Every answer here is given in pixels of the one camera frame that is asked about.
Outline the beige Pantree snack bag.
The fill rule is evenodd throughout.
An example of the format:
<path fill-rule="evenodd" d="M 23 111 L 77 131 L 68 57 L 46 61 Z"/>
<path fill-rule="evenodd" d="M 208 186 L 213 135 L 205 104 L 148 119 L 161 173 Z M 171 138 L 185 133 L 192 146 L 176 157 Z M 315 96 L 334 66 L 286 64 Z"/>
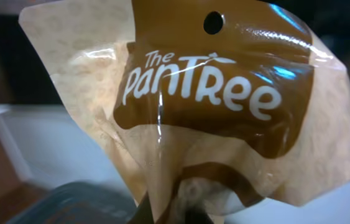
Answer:
<path fill-rule="evenodd" d="M 275 4 L 56 1 L 19 24 L 154 223 L 302 206 L 350 181 L 348 71 Z"/>

